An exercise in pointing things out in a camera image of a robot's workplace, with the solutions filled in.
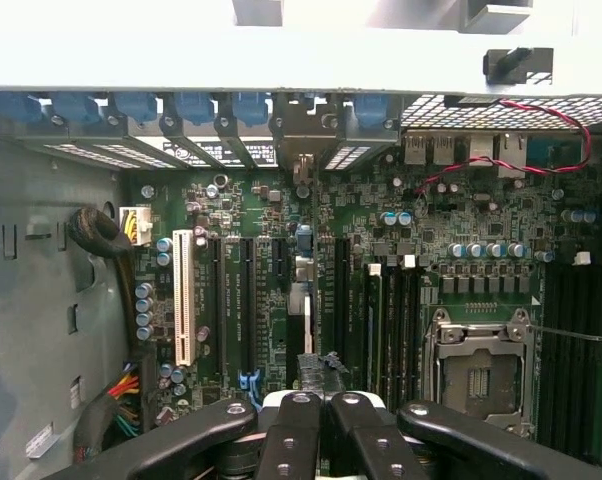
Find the cable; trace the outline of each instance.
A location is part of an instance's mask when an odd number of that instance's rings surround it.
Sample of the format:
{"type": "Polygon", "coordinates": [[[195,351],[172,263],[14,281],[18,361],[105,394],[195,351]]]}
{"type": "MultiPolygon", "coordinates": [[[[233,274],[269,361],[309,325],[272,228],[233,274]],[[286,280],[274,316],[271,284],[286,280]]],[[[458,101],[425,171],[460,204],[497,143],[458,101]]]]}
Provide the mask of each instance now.
{"type": "Polygon", "coordinates": [[[528,167],[528,166],[519,167],[516,165],[512,165],[510,163],[504,162],[503,160],[497,160],[497,159],[486,157],[486,156],[470,157],[463,163],[458,163],[456,165],[451,165],[449,167],[446,167],[443,170],[441,170],[439,173],[426,178],[423,181],[423,183],[419,186],[419,188],[416,189],[415,193],[418,193],[418,194],[424,193],[426,187],[429,184],[436,182],[444,174],[454,172],[456,170],[460,170],[462,168],[467,167],[471,163],[475,163],[475,162],[487,162],[487,163],[491,163],[492,165],[495,165],[498,167],[507,168],[509,170],[517,170],[519,172],[533,173],[535,175],[548,175],[548,174],[576,172],[577,170],[581,170],[582,168],[584,168],[590,161],[590,156],[592,155],[592,135],[590,134],[590,131],[577,119],[575,119],[569,115],[566,115],[564,113],[561,113],[560,111],[555,110],[554,108],[549,108],[549,107],[540,107],[538,105],[524,105],[521,103],[513,102],[511,100],[500,100],[499,104],[506,108],[517,108],[519,110],[524,110],[524,111],[544,112],[544,113],[547,113],[548,115],[552,115],[554,117],[560,118],[568,125],[576,127],[579,130],[579,132],[581,133],[581,136],[583,137],[583,140],[584,140],[584,149],[583,149],[584,154],[583,154],[583,158],[581,159],[581,161],[575,165],[570,165],[567,167],[542,168],[542,167],[528,167]]]}

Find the motherboard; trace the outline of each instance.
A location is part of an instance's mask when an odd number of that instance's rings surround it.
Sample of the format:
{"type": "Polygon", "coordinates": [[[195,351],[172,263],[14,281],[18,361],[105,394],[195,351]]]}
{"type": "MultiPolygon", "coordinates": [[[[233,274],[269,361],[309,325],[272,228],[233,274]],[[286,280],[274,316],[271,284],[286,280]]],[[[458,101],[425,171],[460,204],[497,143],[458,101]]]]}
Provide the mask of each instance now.
{"type": "MultiPolygon", "coordinates": [[[[528,165],[580,155],[570,136],[526,142],[528,165]]],[[[535,437],[549,272],[602,265],[595,146],[570,175],[471,165],[425,183],[474,147],[418,132],[302,182],[278,168],[130,173],[132,205],[150,210],[137,323],[158,348],[159,408],[258,406],[300,387],[297,355],[334,352],[347,388],[390,410],[428,398],[535,437]]]]}

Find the blue tab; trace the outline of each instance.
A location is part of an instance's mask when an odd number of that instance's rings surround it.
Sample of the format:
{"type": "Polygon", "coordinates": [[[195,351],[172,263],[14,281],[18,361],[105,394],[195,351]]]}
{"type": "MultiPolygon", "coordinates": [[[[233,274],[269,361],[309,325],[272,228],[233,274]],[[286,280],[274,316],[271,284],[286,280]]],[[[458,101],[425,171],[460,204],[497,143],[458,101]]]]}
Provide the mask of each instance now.
{"type": "Polygon", "coordinates": [[[354,96],[354,115],[363,128],[380,127],[388,119],[388,95],[358,94],[354,96]]]}
{"type": "Polygon", "coordinates": [[[0,92],[0,115],[20,123],[41,120],[41,104],[27,92],[0,92]]]}
{"type": "Polygon", "coordinates": [[[114,103],[124,115],[137,123],[157,119],[157,96],[147,92],[115,92],[114,103]]]}
{"type": "Polygon", "coordinates": [[[175,93],[174,105],[181,118],[185,118],[195,125],[214,121],[214,104],[209,93],[175,93]]]}
{"type": "Polygon", "coordinates": [[[248,127],[263,125],[268,121],[267,94],[239,92],[232,94],[232,113],[248,127]]]}
{"type": "Polygon", "coordinates": [[[50,92],[52,108],[57,115],[84,125],[101,120],[99,107],[87,92],[50,92]]]}

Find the gray metal panel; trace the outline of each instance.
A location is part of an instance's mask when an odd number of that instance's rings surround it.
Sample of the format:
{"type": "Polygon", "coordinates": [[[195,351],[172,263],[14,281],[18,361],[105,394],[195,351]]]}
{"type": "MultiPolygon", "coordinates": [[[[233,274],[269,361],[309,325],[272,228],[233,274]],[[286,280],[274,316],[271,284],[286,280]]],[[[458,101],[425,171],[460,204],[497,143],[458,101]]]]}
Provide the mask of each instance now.
{"type": "Polygon", "coordinates": [[[138,29],[143,28],[140,25],[152,25],[154,37],[169,41],[170,48],[164,41],[146,42],[143,48],[127,49],[126,61],[122,62],[120,49],[113,48],[111,36],[95,35],[92,22],[66,24],[61,16],[55,23],[58,28],[41,31],[34,15],[28,18],[31,24],[23,24],[19,30],[19,36],[27,38],[27,49],[22,41],[0,42],[0,89],[602,95],[602,41],[596,38],[383,29],[211,30],[193,29],[187,23],[193,17],[185,11],[174,16],[174,22],[157,22],[155,10],[139,9],[134,18],[130,18],[127,8],[114,8],[111,14],[109,18],[117,25],[119,38],[136,38],[138,29]],[[73,39],[71,44],[59,40],[66,34],[73,39]],[[81,65],[85,68],[68,68],[59,61],[48,61],[41,68],[41,57],[32,52],[47,52],[50,45],[55,45],[54,54],[58,57],[81,52],[81,65]],[[486,85],[482,72],[486,50],[516,47],[555,48],[553,85],[486,85]],[[264,55],[276,58],[276,65],[264,66],[264,55]]]}
{"type": "Polygon", "coordinates": [[[1,480],[37,479],[70,464],[70,427],[81,412],[70,405],[72,382],[81,376],[90,400],[121,368],[125,336],[114,271],[101,259],[88,260],[70,240],[64,250],[57,238],[78,206],[118,207],[119,192],[108,170],[53,162],[0,141],[1,480]],[[15,225],[16,258],[6,259],[15,225]],[[28,232],[36,239],[26,240],[28,232]],[[95,273],[94,284],[80,292],[77,275],[86,269],[77,268],[77,255],[95,273]],[[78,331],[69,334],[75,304],[78,331]],[[27,442],[50,422],[61,439],[29,460],[27,442]]]}

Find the white connector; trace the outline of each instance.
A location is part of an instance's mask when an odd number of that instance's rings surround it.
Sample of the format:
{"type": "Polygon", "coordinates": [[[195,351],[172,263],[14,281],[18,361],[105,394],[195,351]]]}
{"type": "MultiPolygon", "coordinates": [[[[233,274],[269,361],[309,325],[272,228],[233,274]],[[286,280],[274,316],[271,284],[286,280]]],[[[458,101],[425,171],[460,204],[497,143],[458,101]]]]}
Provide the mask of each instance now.
{"type": "Polygon", "coordinates": [[[174,265],[174,342],[176,364],[190,366],[195,358],[194,258],[192,230],[172,232],[174,265]]]}
{"type": "Polygon", "coordinates": [[[152,212],[150,207],[119,208],[121,230],[132,245],[138,247],[152,242],[152,212]]]}

